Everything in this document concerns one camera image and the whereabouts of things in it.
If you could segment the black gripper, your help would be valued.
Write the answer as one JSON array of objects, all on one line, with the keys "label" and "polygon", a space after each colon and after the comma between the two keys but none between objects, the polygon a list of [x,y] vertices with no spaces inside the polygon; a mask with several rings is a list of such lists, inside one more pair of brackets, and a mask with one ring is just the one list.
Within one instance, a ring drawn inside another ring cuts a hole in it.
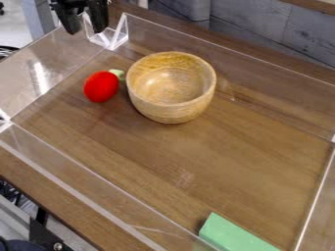
[{"label": "black gripper", "polygon": [[81,29],[77,16],[79,8],[89,8],[95,33],[104,31],[108,25],[107,4],[108,0],[49,0],[49,6],[69,34],[75,34]]}]

